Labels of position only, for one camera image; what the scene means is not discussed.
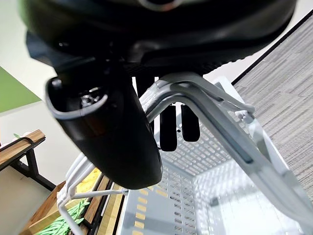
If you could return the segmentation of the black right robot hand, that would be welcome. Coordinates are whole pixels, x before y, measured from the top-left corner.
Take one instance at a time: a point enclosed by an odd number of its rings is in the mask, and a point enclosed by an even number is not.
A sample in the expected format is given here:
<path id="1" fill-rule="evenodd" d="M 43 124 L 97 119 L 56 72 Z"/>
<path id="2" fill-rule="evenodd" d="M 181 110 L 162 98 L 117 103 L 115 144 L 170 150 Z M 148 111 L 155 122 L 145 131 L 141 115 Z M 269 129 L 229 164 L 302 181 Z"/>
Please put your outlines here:
<path id="1" fill-rule="evenodd" d="M 20 0 L 29 55 L 50 65 L 51 114 L 85 156 L 128 189 L 157 184 L 162 162 L 132 85 L 199 75 L 244 59 L 288 26 L 294 0 Z"/>

